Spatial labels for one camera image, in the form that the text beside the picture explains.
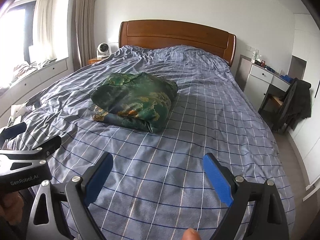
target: blue checkered blanket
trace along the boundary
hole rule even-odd
[[[112,72],[147,72],[177,82],[179,91],[165,129],[152,134],[92,121],[90,95]],[[189,46],[124,46],[33,100],[39,107],[23,117],[27,131],[9,146],[30,149],[60,135],[62,146],[49,159],[52,183],[82,175],[104,151],[113,154],[113,170],[89,206],[107,239],[180,239],[190,227],[209,239],[227,206],[203,172],[202,158],[208,152],[248,181],[274,180],[293,226],[293,194],[275,139],[217,56]],[[242,238],[252,208],[249,203],[236,239]],[[64,209],[78,237],[66,203]]]

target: silver bolt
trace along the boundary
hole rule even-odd
[[[243,182],[243,181],[244,181],[244,178],[243,178],[243,177],[241,177],[241,176],[236,176],[236,182],[241,183],[241,182]]]
[[[268,179],[268,180],[267,180],[267,184],[268,184],[269,186],[273,186],[275,183],[273,182],[273,180]]]
[[[81,179],[80,176],[74,176],[71,180],[72,180],[73,182],[78,182],[80,179]]]
[[[44,187],[48,186],[49,185],[49,181],[46,179],[46,180],[41,182],[41,185],[44,186]]]

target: curtain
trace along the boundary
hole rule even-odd
[[[96,57],[93,36],[94,0],[75,0],[75,28],[73,32],[74,70],[88,65],[88,60]]]
[[[52,0],[36,0],[32,27],[33,46],[31,50],[35,54],[34,57],[37,63],[54,58],[51,18]]]

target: green floral fabric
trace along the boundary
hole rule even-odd
[[[176,82],[145,72],[112,73],[91,95],[94,121],[158,132],[165,124]]]

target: headboard panel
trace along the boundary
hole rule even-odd
[[[122,22],[119,47],[139,46],[160,49],[189,45],[217,55],[232,65],[236,36],[213,27],[170,20],[136,20]]]

